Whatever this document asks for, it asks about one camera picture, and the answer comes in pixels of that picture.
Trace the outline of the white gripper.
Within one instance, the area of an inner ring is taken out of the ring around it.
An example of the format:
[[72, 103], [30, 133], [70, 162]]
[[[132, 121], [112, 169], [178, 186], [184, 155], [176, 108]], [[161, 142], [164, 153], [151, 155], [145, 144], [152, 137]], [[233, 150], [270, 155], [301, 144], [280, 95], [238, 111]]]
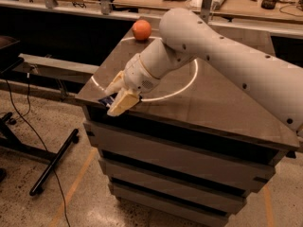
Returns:
[[160, 80], [154, 78], [144, 67], [140, 54], [135, 54], [127, 62], [124, 70], [117, 73], [104, 91], [107, 96], [118, 93], [107, 114], [120, 116], [139, 102], [139, 93], [146, 94], [159, 83]]

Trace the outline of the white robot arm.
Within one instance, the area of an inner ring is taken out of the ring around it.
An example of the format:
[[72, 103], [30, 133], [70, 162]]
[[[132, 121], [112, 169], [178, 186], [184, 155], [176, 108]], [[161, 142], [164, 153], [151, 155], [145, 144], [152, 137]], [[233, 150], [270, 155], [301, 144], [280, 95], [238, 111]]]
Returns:
[[169, 72], [200, 58], [298, 135], [303, 129], [303, 69], [230, 40], [187, 9], [171, 9], [160, 37], [135, 54], [105, 89], [115, 95], [108, 115], [131, 109]]

